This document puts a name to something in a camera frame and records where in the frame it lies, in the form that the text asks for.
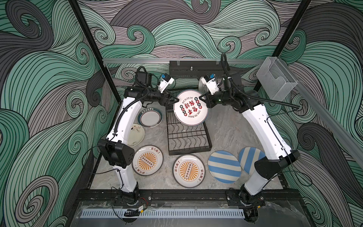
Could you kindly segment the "white plate red characters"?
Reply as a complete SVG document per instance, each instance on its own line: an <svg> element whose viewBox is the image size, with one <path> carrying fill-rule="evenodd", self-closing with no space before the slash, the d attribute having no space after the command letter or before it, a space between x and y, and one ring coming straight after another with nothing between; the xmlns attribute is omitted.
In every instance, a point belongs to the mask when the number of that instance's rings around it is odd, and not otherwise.
<svg viewBox="0 0 363 227"><path fill-rule="evenodd" d="M205 102L199 99L202 94L196 90L184 90L177 98L173 111L176 118L184 125L197 126L208 117L209 109Z"/></svg>

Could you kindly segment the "black wire dish rack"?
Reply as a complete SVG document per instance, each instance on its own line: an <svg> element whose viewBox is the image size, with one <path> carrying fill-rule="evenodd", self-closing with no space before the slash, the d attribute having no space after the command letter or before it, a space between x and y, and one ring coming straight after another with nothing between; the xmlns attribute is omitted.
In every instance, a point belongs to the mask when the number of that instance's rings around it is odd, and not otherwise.
<svg viewBox="0 0 363 227"><path fill-rule="evenodd" d="M172 95L177 97L181 92L182 90L174 90L172 91ZM184 125L176 118L173 106L169 105L165 108L169 155L184 155L211 151L212 142L205 123L207 119L197 126Z"/></svg>

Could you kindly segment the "orange sunburst plate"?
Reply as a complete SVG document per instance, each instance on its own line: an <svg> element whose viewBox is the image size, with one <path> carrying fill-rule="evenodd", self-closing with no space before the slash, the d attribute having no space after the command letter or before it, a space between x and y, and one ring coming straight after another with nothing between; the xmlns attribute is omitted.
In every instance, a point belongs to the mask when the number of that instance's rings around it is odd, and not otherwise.
<svg viewBox="0 0 363 227"><path fill-rule="evenodd" d="M134 155L132 168L140 176L155 174L164 162L164 155L160 148L154 145L143 146Z"/></svg>
<svg viewBox="0 0 363 227"><path fill-rule="evenodd" d="M185 188L199 186L206 174L205 165L195 155L181 155L173 164L173 177L176 182Z"/></svg>

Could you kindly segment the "blue striped plate large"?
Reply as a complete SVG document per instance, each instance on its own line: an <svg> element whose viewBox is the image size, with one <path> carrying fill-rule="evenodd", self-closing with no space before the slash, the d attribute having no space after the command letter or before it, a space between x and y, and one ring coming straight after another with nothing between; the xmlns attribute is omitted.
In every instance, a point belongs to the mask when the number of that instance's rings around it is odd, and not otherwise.
<svg viewBox="0 0 363 227"><path fill-rule="evenodd" d="M208 169L215 179L226 184L236 182L242 172L236 156L224 150L215 151L210 155Z"/></svg>

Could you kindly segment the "white plate green flower outline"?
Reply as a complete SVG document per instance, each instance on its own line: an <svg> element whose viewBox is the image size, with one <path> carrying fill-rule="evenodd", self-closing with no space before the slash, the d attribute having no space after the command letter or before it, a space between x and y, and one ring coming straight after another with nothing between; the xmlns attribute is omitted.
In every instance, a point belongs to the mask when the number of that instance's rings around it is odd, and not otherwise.
<svg viewBox="0 0 363 227"><path fill-rule="evenodd" d="M203 83L203 79L204 77L200 77L199 79L199 85L198 85L198 91L201 93L201 94L205 94L208 92L208 88L207 86Z"/></svg>

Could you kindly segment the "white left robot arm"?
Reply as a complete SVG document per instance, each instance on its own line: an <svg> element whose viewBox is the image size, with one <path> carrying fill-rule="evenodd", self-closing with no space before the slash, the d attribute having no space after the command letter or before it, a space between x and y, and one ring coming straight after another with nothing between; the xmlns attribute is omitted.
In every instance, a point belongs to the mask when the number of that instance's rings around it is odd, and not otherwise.
<svg viewBox="0 0 363 227"><path fill-rule="evenodd" d="M132 203L136 203L140 197L138 182L131 167L135 151L128 145L134 120L146 101L158 102L165 107L179 101L167 90L174 82L172 76L163 74L155 88L151 85L152 76L143 66L137 69L135 84L125 89L122 106L112 130L97 145L104 159L116 171L121 185L119 194Z"/></svg>

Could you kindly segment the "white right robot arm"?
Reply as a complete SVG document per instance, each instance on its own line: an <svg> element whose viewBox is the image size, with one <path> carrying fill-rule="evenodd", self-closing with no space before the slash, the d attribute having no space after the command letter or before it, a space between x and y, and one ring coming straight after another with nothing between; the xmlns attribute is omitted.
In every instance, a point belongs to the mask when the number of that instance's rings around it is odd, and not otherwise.
<svg viewBox="0 0 363 227"><path fill-rule="evenodd" d="M220 63L224 72L222 78L224 90L220 90L215 77L204 76L202 83L207 86L208 91L201 95L200 99L208 108L216 105L231 106L243 115L258 136L265 157L255 164L255 172L241 187L239 197L241 202L247 206L261 206L264 203L261 197L262 189L271 179L281 174L286 167L300 157L299 151L292 150L279 134L267 113L265 103L290 107L292 111L298 111L301 107L283 101L262 98L254 90L245 91L244 86L238 85L234 81L235 77L230 74L226 53L221 54Z"/></svg>

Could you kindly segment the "green-rimmed white plate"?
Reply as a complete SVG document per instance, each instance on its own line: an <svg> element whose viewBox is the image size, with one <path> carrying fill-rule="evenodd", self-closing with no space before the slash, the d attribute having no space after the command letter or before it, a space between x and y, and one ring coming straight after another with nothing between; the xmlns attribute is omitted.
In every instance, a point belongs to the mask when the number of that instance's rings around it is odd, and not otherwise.
<svg viewBox="0 0 363 227"><path fill-rule="evenodd" d="M144 128L158 126L163 120L163 113L157 108L146 108L138 115L138 124Z"/></svg>

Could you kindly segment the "cream plate black drawing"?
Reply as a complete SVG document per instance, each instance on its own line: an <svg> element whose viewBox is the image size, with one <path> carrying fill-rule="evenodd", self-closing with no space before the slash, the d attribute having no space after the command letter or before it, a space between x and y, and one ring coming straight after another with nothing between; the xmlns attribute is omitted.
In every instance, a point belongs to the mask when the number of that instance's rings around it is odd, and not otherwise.
<svg viewBox="0 0 363 227"><path fill-rule="evenodd" d="M128 146L135 147L140 144L145 137L145 130L139 124L133 124L129 133Z"/></svg>

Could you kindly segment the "blue striped plate right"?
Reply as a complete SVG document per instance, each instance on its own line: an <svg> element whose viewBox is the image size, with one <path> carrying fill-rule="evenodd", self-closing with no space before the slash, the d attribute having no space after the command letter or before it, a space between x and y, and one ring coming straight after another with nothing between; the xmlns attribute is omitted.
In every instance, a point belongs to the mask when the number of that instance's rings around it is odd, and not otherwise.
<svg viewBox="0 0 363 227"><path fill-rule="evenodd" d="M250 176L255 172L254 164L265 157L265 153L255 147L245 147L243 148L239 155L238 160L242 169Z"/></svg>

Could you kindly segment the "black wall-mounted tray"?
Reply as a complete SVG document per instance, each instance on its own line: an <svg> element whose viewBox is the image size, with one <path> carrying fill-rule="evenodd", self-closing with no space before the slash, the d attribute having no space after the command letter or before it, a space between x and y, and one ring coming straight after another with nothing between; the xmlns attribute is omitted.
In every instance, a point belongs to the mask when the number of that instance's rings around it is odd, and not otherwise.
<svg viewBox="0 0 363 227"><path fill-rule="evenodd" d="M199 79L205 75L224 75L221 63L217 61L170 61L169 74L175 79Z"/></svg>

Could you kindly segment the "clear acrylic wall box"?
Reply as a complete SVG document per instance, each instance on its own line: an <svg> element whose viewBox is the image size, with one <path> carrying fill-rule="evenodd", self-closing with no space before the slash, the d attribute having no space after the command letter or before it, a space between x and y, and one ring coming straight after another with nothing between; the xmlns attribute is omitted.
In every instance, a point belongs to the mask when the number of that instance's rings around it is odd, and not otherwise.
<svg viewBox="0 0 363 227"><path fill-rule="evenodd" d="M284 60L267 57L257 78L270 99L283 101L297 85L297 79Z"/></svg>

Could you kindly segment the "aluminium rail back wall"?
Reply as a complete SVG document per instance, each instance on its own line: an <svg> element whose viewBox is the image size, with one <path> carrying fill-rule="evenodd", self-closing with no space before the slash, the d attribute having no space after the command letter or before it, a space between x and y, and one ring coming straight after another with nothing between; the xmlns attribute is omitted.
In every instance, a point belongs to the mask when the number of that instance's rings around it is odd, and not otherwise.
<svg viewBox="0 0 363 227"><path fill-rule="evenodd" d="M170 61L176 61L178 64L182 61L214 61L219 63L220 59L181 59L181 58L103 58L104 64L168 64ZM230 64L263 64L264 59L229 59Z"/></svg>

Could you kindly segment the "aluminium rail wall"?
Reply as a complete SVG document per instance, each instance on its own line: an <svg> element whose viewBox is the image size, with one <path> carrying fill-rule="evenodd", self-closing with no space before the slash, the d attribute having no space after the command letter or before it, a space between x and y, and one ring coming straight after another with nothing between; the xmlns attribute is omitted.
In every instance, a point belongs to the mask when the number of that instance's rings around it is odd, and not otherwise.
<svg viewBox="0 0 363 227"><path fill-rule="evenodd" d="M182 61L214 61L219 63L220 59L181 59L181 58L103 58L104 64L168 64L170 61L176 61L178 64ZM263 64L264 59L229 59L230 64Z"/></svg>
<svg viewBox="0 0 363 227"><path fill-rule="evenodd" d="M347 153L363 166L363 132L355 130L355 115L358 107L354 106L354 98L362 99L362 89L352 89L343 85L339 79L334 82L331 75L320 78L318 73L295 62L285 69L297 81L296 89L308 102L324 124L330 129Z"/></svg>

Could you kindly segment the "aluminium rail right wall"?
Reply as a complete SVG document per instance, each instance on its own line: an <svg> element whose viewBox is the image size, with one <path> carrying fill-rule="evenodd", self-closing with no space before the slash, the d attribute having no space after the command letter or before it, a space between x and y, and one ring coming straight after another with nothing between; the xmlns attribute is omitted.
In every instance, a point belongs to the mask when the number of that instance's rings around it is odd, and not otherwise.
<svg viewBox="0 0 363 227"><path fill-rule="evenodd" d="M308 102L324 124L330 129L347 153L363 166L363 132L355 130L355 115L358 107L354 106L354 98L362 99L362 89L352 89L343 85L339 79L334 82L331 75L320 78L318 73L295 62L285 69L297 81L296 89Z"/></svg>

